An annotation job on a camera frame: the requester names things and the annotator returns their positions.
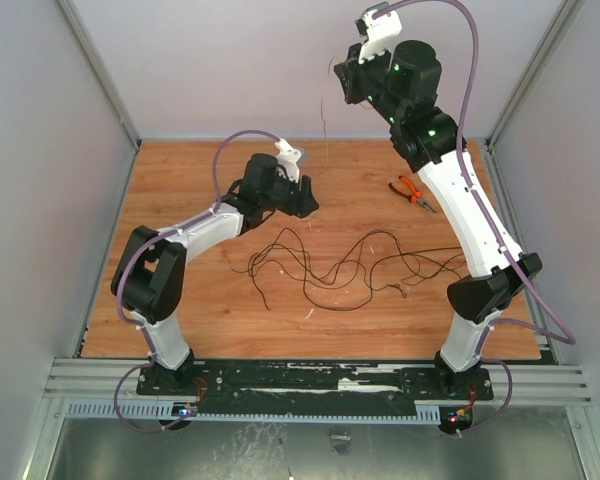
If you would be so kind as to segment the black zip tie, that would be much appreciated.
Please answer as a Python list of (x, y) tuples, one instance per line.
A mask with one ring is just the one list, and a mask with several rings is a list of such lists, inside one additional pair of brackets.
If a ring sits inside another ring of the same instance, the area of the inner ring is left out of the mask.
[(428, 253), (437, 253), (437, 252), (446, 252), (446, 251), (456, 251), (460, 250), (459, 246), (451, 246), (451, 247), (437, 247), (437, 248), (428, 248), (428, 249), (420, 249), (420, 250), (410, 250), (401, 252), (403, 255), (416, 255), (416, 254), (428, 254)]

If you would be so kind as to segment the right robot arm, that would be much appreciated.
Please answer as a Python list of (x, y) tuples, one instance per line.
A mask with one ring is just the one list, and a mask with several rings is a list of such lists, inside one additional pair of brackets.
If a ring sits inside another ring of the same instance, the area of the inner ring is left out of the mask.
[(442, 66), (430, 45), (408, 40), (368, 55), (356, 43), (334, 72), (347, 103), (366, 101), (388, 122), (394, 149), (434, 195), (464, 253), (469, 273), (447, 288), (453, 319), (433, 374), (436, 391), (456, 398), (475, 380), (490, 322), (523, 290), (519, 276), (534, 277), (542, 262), (508, 234), (456, 122), (437, 107)]

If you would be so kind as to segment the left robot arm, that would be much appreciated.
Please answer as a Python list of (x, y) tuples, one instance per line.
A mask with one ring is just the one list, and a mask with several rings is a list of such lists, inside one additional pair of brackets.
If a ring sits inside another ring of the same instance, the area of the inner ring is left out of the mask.
[(171, 227), (132, 231), (111, 292), (121, 319), (142, 331), (151, 360), (162, 367), (160, 382), (171, 393), (184, 394), (195, 381), (194, 369), (185, 364), (193, 353), (176, 315), (188, 263), (258, 228), (275, 212), (305, 218), (316, 211), (311, 178), (300, 173), (305, 157), (299, 148), (276, 156), (256, 153), (218, 206)]

